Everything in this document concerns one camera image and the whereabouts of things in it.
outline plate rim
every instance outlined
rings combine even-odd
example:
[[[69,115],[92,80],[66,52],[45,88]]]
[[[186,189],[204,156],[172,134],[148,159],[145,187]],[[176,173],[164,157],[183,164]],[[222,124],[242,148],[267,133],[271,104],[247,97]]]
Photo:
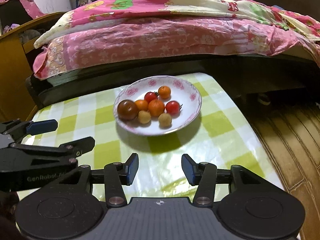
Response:
[[[199,104],[199,106],[198,106],[198,109],[196,110],[195,116],[189,121],[189,123],[188,123],[187,125],[181,125],[181,126],[177,127],[176,129],[173,129],[173,130],[170,130],[170,131],[165,131],[165,132],[160,133],[160,134],[149,134],[149,133],[147,134],[147,133],[140,133],[140,132],[137,132],[137,131],[136,131],[136,132],[133,132],[133,131],[127,129],[127,128],[126,128],[127,125],[124,124],[124,122],[122,122],[122,121],[120,120],[120,118],[118,117],[118,114],[116,113],[116,100],[117,100],[118,97],[120,97],[122,94],[125,93],[125,90],[126,90],[129,86],[132,86],[132,85],[134,85],[135,83],[138,83],[138,82],[140,82],[140,81],[142,81],[142,80],[149,79],[149,78],[154,78],[154,77],[163,77],[163,78],[165,78],[165,77],[171,77],[171,78],[180,79],[180,80],[183,80],[184,82],[189,83],[189,84],[190,84],[191,86],[193,86],[193,87],[196,89],[196,91],[199,93],[199,96],[200,96],[200,104]],[[130,133],[133,133],[133,134],[139,135],[139,136],[154,137],[154,136],[162,136],[162,135],[170,134],[170,133],[176,132],[176,131],[178,131],[178,130],[181,130],[182,128],[185,128],[186,126],[188,126],[189,124],[191,124],[191,123],[198,117],[198,115],[199,115],[199,113],[200,113],[200,110],[201,110],[201,106],[202,106],[202,96],[201,96],[201,94],[200,94],[200,91],[199,91],[199,90],[196,88],[196,86],[195,86],[194,84],[192,84],[190,81],[185,80],[185,79],[182,79],[182,78],[177,77],[177,76],[155,75],[155,76],[150,76],[150,77],[146,77],[146,78],[139,79],[139,80],[131,83],[131,84],[128,85],[127,87],[125,87],[125,88],[118,94],[118,96],[117,96],[116,99],[115,99],[115,102],[113,103],[112,114],[113,114],[113,117],[115,118],[115,121],[116,121],[117,125],[119,125],[122,129],[126,130],[127,132],[130,132]]]

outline wooden cabinet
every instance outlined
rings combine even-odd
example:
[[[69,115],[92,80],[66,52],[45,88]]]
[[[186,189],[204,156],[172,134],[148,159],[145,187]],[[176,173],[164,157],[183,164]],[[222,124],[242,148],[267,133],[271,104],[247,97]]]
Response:
[[[0,36],[0,119],[27,120],[37,111],[25,86],[26,78],[32,75],[32,63],[26,54],[34,49],[35,39],[21,44],[19,34],[29,29],[49,29],[63,14],[48,14]]]

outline plastic tablecloth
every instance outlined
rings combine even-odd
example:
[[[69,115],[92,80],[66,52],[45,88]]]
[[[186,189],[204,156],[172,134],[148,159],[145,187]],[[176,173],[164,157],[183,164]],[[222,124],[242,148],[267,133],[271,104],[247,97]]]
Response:
[[[92,136],[95,147],[78,158],[79,165],[102,169],[112,162],[125,162],[139,154],[139,169],[131,186],[123,186],[127,199],[189,196],[196,186],[188,184],[181,168],[181,155],[197,163],[210,162],[220,169],[242,165],[280,188],[281,182],[251,126],[232,99],[211,76],[193,73],[179,76],[193,83],[202,96],[199,116],[187,127],[159,137],[137,136],[119,127],[112,114],[117,95],[126,87],[105,90],[40,110],[33,121],[56,119],[54,132],[24,139],[25,144],[59,146]],[[33,190],[19,192],[20,198]],[[93,194],[104,200],[104,186],[95,185]],[[217,185],[215,200],[228,194],[227,185]]]

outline cherry tomato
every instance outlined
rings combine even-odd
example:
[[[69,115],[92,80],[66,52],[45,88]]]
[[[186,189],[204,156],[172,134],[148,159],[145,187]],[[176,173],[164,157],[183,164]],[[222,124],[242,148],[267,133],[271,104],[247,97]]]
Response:
[[[137,100],[134,102],[140,111],[148,111],[149,103],[146,100]]]
[[[154,99],[158,99],[158,95],[155,92],[148,92],[144,96],[144,100],[146,100],[148,103]]]
[[[167,86],[159,87],[158,94],[161,98],[167,99],[171,95],[171,89]]]
[[[139,109],[136,104],[131,100],[123,100],[119,103],[118,116],[123,120],[132,120],[137,117]]]
[[[164,112],[164,103],[158,99],[152,100],[149,103],[148,110],[151,116],[159,116]]]
[[[168,114],[174,115],[179,113],[182,105],[180,105],[177,101],[170,101],[165,105],[165,109]]]

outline floral bedding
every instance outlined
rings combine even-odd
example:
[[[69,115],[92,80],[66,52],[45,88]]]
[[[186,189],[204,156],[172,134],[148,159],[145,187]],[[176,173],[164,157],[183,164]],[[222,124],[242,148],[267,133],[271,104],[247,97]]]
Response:
[[[135,18],[53,39],[37,56],[33,70],[43,80],[75,69],[142,58],[252,53],[273,56],[295,45],[312,47],[306,42],[292,30],[247,19]]]
[[[44,52],[33,68],[46,79],[131,59],[273,56],[292,46],[309,51],[320,65],[320,23],[308,18],[251,0],[98,0],[66,13],[35,42]]]

